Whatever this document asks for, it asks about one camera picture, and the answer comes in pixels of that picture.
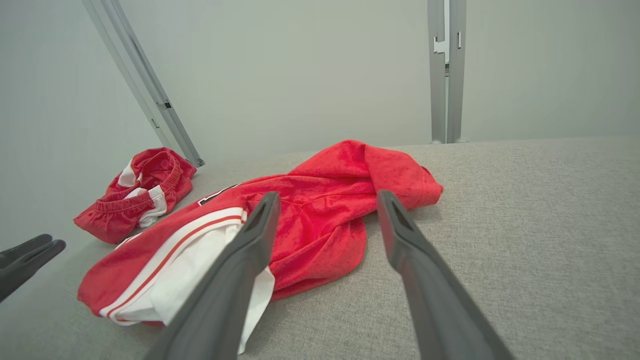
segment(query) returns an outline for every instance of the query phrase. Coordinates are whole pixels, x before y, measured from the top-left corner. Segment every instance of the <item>clothing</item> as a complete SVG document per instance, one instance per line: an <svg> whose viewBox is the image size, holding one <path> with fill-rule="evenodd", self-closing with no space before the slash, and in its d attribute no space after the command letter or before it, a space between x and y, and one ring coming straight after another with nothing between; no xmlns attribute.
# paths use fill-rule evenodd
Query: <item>clothing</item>
<svg viewBox="0 0 640 360"><path fill-rule="evenodd" d="M89 270L78 299L117 323L170 322L246 215L265 193L277 191L281 210L271 262L256 278L256 305L247 313L257 323L269 300L334 281L360 263L367 239L361 217L376 209L382 189L409 210L434 204L442 192L409 155L347 140L286 175L213 193L128 239ZM243 339L253 330L247 325Z"/></svg>
<svg viewBox="0 0 640 360"><path fill-rule="evenodd" d="M136 225L151 226L170 212L191 190L195 172L196 168L173 150L145 150L133 157L105 195L74 222L96 238L116 244Z"/></svg>

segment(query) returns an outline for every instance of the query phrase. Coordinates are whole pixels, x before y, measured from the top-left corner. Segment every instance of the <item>metal frame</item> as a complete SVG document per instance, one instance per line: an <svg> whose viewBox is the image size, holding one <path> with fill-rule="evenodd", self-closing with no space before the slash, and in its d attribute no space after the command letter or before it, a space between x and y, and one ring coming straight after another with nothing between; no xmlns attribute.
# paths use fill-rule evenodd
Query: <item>metal frame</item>
<svg viewBox="0 0 640 360"><path fill-rule="evenodd" d="M83 0L83 4L162 144L195 166L204 165L118 0Z"/></svg>
<svg viewBox="0 0 640 360"><path fill-rule="evenodd" d="M429 74L431 82L431 143L446 142L445 55L435 49L445 40L444 0L427 1L429 29Z"/></svg>
<svg viewBox="0 0 640 360"><path fill-rule="evenodd" d="M460 142L465 80L467 0L449 0L449 113L447 143Z"/></svg>

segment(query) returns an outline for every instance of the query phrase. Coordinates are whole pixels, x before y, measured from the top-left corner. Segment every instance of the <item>gray upholstered table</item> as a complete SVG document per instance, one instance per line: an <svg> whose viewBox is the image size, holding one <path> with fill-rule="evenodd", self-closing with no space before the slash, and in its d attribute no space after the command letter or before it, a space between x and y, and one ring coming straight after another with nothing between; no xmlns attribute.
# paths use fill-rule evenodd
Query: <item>gray upholstered table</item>
<svg viewBox="0 0 640 360"><path fill-rule="evenodd" d="M640 139L578 138L399 147L445 186L412 211L514 355L640 356ZM311 153L207 165L181 206L282 173ZM270 304L241 358L415 358L399 276L375 214L362 264ZM76 300L111 246L87 236L63 263L0 305L0 357L139 359L160 329L120 327Z"/></svg>

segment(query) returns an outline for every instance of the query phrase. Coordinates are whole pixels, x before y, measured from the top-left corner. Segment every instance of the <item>white wall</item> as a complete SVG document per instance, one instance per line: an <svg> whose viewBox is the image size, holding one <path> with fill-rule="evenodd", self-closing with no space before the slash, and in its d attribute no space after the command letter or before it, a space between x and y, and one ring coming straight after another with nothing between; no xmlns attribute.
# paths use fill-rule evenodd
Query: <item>white wall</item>
<svg viewBox="0 0 640 360"><path fill-rule="evenodd" d="M425 0L121 0L203 159L431 141Z"/></svg>
<svg viewBox="0 0 640 360"><path fill-rule="evenodd" d="M468 0L461 134L640 134L640 1Z"/></svg>
<svg viewBox="0 0 640 360"><path fill-rule="evenodd" d="M0 249L50 233L63 266L98 241L72 219L161 144L80 0L2 1L0 49Z"/></svg>

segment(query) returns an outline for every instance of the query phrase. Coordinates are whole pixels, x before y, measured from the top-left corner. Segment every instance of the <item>red stripe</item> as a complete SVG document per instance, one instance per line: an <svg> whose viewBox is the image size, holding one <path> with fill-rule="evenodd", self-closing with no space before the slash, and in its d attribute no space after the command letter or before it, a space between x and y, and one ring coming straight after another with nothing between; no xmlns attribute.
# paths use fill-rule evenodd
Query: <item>red stripe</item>
<svg viewBox="0 0 640 360"><path fill-rule="evenodd" d="M213 224L217 224L218 222L223 222L223 221L227 221L227 220L242 220L242 217L234 215L234 216L230 216L230 217L219 218L217 220L210 221L210 222L198 227L197 229L191 231L190 233L188 233L185 237L183 237L180 241L178 241L177 244L175 244L175 246L173 247L173 249L171 249L169 254L164 258L164 260L162 260L162 263L160 263L160 265L158 265L158 267L154 270L153 274L151 274L151 276L147 277L147 280L145 280L145 282L142 285L140 285L140 287L127 300L125 300L122 304L120 304L120 305L114 307L113 309L111 309L111 311L109 311L107 313L107 317L109 318L114 311L116 311L117 309L120 309L122 306L124 306L126 303L128 303L131 299L133 299L149 283L149 281L151 281L151 279L153 279L158 274L158 272L160 271L160 269L162 269L164 264L166 264L166 262L169 261L169 258L171 257L171 255L173 255L173 253L180 247L180 245L182 245L182 243L184 243L189 237L191 237L191 235L199 232L200 230L204 229L207 226L211 226Z"/></svg>

